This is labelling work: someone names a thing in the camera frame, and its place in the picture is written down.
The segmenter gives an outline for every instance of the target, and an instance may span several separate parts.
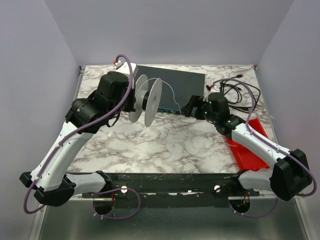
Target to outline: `marble tabletop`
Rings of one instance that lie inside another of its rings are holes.
[[[150,65],[205,74],[205,84],[243,74],[242,81],[258,87],[251,65]],[[98,86],[102,75],[113,66],[87,66],[78,98],[86,98]],[[236,93],[228,95],[234,99]],[[251,105],[249,93],[243,91],[243,106]],[[246,113],[230,109],[243,119]],[[274,139],[263,98],[251,118],[258,118],[268,137]],[[109,173],[236,173],[239,168],[226,140],[206,121],[181,115],[157,113],[150,127],[144,126],[144,115],[136,123],[121,113],[117,124],[102,127],[80,150],[69,167],[70,172]]]

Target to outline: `wall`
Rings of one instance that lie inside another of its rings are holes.
[[[0,239],[26,240],[34,216],[19,176],[57,137],[79,67],[44,1],[0,1],[0,23]]]
[[[258,64],[258,81],[282,145],[305,151],[320,183],[320,1],[295,0]],[[305,199],[320,238],[320,190]]]
[[[293,0],[46,0],[81,65],[256,64]]]

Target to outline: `plastic container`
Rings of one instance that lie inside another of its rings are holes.
[[[249,125],[258,133],[262,134],[266,138],[268,137],[258,118],[249,120]],[[228,144],[231,145],[229,147],[240,170],[258,171],[260,169],[269,168],[269,166],[260,157],[255,155],[246,147],[228,138],[226,138],[226,140]]]

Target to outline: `white wire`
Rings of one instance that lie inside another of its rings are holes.
[[[140,88],[138,89],[138,91],[136,91],[135,94],[137,95],[137,93],[139,92],[139,90],[143,87],[143,85],[144,85],[146,82],[148,82],[148,81],[150,81],[150,80],[153,80],[153,79],[158,79],[158,77],[150,78],[150,79],[148,79],[147,81],[145,81],[144,83],[142,83],[142,85],[140,86]],[[177,101],[176,101],[176,96],[175,96],[175,91],[174,91],[174,89],[173,89],[172,86],[171,86],[169,83],[167,83],[166,81],[163,81],[162,79],[161,79],[161,81],[162,81],[163,83],[167,84],[167,85],[171,88],[172,93],[173,93],[173,101],[174,101],[175,104],[178,105],[179,111],[180,111],[180,115],[182,116],[182,111],[181,111],[181,108],[180,108],[180,104],[177,103]]]

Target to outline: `gray floor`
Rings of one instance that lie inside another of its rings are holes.
[[[261,214],[274,199],[252,199],[248,213]],[[118,210],[117,216],[130,210]],[[41,240],[305,240],[296,201],[281,202],[264,218],[241,217],[228,208],[141,209],[127,220],[93,217],[90,200],[72,200],[46,211]]]

